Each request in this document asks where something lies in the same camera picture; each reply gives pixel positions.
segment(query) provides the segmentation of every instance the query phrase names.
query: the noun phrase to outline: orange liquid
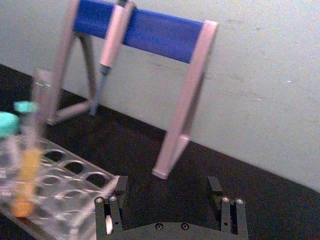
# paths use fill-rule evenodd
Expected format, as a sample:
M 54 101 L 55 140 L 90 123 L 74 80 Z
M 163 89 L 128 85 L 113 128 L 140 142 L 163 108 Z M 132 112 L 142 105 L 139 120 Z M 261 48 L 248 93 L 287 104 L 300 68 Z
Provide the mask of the orange liquid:
M 33 148 L 23 152 L 22 168 L 19 173 L 17 194 L 13 201 L 12 214 L 18 218 L 28 216 L 34 209 L 35 182 L 41 161 L 41 151 Z

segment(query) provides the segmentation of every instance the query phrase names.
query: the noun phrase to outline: test tube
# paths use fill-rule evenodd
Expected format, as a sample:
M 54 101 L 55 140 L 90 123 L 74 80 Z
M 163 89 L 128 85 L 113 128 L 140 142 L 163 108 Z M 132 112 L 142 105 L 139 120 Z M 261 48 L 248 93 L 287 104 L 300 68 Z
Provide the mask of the test tube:
M 15 102 L 15 109 L 23 114 L 21 132 L 24 151 L 21 155 L 21 170 L 17 180 L 17 190 L 12 213 L 18 218 L 28 216 L 34 208 L 34 186 L 41 162 L 42 150 L 38 141 L 41 126 L 37 123 L 37 106 L 33 102 Z

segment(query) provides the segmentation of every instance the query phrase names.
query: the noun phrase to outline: test tube rack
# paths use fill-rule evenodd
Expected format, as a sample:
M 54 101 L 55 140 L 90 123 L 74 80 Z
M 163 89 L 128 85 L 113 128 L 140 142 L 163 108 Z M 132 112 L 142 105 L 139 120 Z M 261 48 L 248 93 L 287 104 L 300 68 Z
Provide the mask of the test tube rack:
M 41 166 L 36 179 L 34 210 L 27 218 L 11 214 L 18 174 L 0 181 L 0 211 L 36 239 L 95 239 L 94 199 L 107 198 L 117 185 L 115 176 L 59 145 L 42 139 Z

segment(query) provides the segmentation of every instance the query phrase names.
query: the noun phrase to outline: white wall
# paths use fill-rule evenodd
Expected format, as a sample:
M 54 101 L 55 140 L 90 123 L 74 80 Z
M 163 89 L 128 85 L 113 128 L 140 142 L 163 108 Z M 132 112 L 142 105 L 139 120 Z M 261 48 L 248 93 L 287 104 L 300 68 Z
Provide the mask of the white wall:
M 319 3 L 136 2 L 143 9 L 220 23 L 192 139 L 320 192 Z M 1 0 L 0 64 L 30 75 L 35 67 L 51 70 L 66 5 L 67 0 Z M 102 43 L 95 39 L 96 62 Z M 116 65 L 101 103 L 166 129 L 188 66 L 126 46 Z M 79 44 L 64 87 L 87 95 Z

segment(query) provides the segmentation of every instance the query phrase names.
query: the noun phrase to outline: table surface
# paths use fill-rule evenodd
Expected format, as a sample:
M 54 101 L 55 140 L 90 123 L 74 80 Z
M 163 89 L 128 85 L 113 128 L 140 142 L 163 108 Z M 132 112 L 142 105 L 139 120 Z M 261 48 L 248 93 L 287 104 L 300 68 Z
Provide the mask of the table surface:
M 0 65 L 0 111 L 30 98 L 31 77 Z M 83 100 L 63 92 L 61 106 Z M 206 199 L 207 176 L 216 176 L 226 195 L 246 201 L 249 239 L 315 240 L 320 238 L 320 194 L 235 158 L 190 142 L 167 180 L 151 171 L 165 132 L 100 106 L 55 126 L 46 138 L 93 164 L 128 176 L 125 227 L 156 222 L 216 225 Z M 32 239 L 0 214 L 0 239 Z

